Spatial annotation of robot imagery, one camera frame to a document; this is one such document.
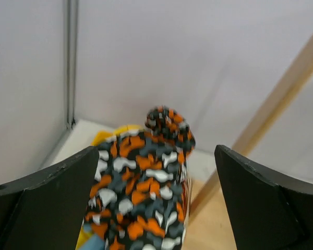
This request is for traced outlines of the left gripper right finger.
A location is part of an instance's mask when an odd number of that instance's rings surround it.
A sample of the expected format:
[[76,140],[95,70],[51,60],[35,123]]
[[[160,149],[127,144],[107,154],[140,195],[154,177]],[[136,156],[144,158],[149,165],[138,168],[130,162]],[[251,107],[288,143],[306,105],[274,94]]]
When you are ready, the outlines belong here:
[[214,156],[237,249],[313,249],[313,184],[224,145]]

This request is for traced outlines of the yellow shorts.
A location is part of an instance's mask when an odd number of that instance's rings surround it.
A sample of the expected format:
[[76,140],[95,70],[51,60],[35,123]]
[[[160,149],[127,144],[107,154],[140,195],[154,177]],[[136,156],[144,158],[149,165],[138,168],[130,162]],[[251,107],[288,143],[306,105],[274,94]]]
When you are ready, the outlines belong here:
[[[142,127],[139,125],[128,124],[128,125],[121,126],[112,132],[101,130],[96,134],[95,138],[93,139],[92,145],[96,146],[96,145],[100,144],[102,141],[104,141],[105,139],[107,139],[113,135],[119,135],[121,133],[128,132],[130,130],[141,129],[141,128]],[[83,222],[81,229],[80,229],[80,232],[79,232],[79,236],[78,236],[78,240],[77,240],[77,244],[76,244],[76,249],[79,249],[81,247],[82,243],[84,242],[83,233],[82,233],[82,227],[84,224],[89,224],[89,223]]]

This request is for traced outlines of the black orange camouflage shorts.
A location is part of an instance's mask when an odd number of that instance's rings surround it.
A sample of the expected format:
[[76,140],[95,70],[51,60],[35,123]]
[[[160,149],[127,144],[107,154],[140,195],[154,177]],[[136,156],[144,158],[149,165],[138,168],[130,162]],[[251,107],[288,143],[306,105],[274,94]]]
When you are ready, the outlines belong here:
[[145,128],[98,134],[99,160],[83,219],[106,249],[181,249],[187,158],[195,138],[176,111],[149,111]]

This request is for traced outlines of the light blue shorts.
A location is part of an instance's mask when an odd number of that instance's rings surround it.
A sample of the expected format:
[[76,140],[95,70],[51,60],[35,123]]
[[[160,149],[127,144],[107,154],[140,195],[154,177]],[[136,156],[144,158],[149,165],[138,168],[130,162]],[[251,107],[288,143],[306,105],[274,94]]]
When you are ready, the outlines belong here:
[[105,250],[105,242],[96,233],[93,232],[90,224],[84,224],[82,227],[83,240],[82,250]]

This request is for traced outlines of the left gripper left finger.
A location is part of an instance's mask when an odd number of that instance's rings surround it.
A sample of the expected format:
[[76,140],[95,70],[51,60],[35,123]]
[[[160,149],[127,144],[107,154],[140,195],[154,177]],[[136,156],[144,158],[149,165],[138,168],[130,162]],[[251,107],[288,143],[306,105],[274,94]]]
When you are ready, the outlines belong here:
[[75,249],[99,160],[88,146],[0,185],[0,249]]

